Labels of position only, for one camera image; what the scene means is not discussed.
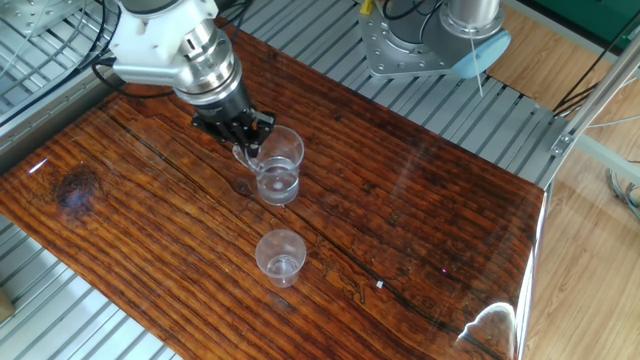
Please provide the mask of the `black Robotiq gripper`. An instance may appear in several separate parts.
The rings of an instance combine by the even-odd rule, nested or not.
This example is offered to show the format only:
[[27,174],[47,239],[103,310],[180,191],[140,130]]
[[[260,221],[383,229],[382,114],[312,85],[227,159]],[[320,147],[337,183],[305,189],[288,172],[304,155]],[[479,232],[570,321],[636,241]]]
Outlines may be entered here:
[[239,82],[233,89],[199,93],[192,125],[219,143],[237,145],[248,156],[256,156],[273,131],[275,114],[254,110],[245,84]]

